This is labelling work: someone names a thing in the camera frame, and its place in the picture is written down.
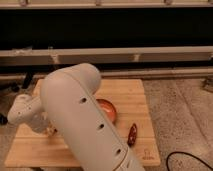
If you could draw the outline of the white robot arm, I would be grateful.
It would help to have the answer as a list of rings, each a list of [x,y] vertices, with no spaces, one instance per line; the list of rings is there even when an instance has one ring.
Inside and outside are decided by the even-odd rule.
[[[37,97],[16,97],[8,122],[38,132],[46,113],[84,171],[145,171],[94,98],[100,83],[91,64],[58,69],[44,78]]]

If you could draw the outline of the white ribbed gripper body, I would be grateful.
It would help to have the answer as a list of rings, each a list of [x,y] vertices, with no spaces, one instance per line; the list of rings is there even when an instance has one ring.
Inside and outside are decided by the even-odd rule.
[[[41,134],[48,134],[48,128],[53,127],[45,112],[34,115],[27,125],[32,131]]]

